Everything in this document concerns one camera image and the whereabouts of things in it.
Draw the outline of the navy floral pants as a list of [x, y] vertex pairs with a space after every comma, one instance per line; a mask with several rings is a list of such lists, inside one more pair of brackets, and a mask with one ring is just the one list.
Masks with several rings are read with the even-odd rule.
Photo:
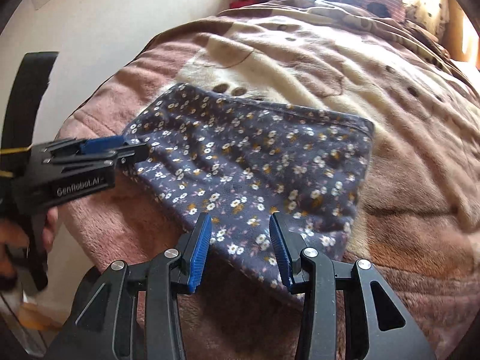
[[351, 235], [374, 143], [356, 115], [230, 97], [178, 84], [128, 122], [147, 160], [130, 175], [185, 230], [210, 215], [211, 252], [273, 296], [301, 306], [281, 283], [269, 237], [279, 212], [290, 231], [334, 260]]

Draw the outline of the brown cream plush blanket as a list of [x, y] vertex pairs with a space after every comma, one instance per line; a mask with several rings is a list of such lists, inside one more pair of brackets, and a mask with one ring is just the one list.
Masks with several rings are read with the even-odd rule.
[[180, 300], [189, 359], [292, 359], [303, 297], [281, 284], [280, 211], [330, 258], [365, 258], [438, 359], [479, 313], [479, 89], [434, 43], [329, 2], [226, 10], [154, 37], [64, 123], [145, 162], [64, 205], [99, 269], [142, 263], [207, 212], [202, 284]]

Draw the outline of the red bag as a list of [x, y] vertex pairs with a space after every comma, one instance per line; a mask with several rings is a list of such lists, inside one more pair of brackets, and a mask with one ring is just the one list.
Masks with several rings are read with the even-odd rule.
[[260, 3], [259, 0], [238, 0], [235, 2], [231, 2], [229, 5], [230, 9], [238, 9], [243, 7], [248, 7], [251, 5], [255, 5], [256, 3]]

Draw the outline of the wooden headboard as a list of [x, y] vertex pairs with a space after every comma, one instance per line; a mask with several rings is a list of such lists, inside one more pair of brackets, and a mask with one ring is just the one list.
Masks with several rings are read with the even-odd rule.
[[452, 59], [479, 68], [479, 35], [456, 0], [448, 0], [449, 21], [442, 44]]

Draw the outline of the heart print curtain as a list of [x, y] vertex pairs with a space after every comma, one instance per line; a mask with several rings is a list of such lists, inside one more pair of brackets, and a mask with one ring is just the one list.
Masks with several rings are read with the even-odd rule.
[[416, 0], [405, 8], [406, 18], [422, 27], [439, 41], [450, 20], [448, 0]]

